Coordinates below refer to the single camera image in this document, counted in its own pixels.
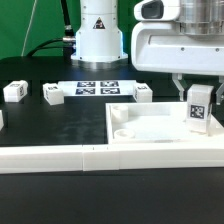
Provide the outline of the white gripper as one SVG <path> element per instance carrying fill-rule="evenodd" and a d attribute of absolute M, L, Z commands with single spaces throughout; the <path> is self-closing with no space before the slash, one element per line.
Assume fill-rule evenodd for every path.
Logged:
<path fill-rule="evenodd" d="M 219 76 L 216 104 L 224 100 L 224 34 L 190 36 L 174 22 L 139 22 L 132 31 L 131 58 L 139 71 L 173 73 L 181 101 L 187 90 L 183 74 Z"/>

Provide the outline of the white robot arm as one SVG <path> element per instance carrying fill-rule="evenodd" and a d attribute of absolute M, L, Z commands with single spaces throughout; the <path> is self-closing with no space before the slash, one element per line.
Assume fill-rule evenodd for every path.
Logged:
<path fill-rule="evenodd" d="M 214 75 L 216 102 L 224 99 L 224 0 L 142 0 L 134 7 L 130 54 L 123 51 L 117 2 L 80 0 L 73 62 L 98 69 L 131 59 L 137 70 L 170 73 L 175 83 L 184 74 Z"/>

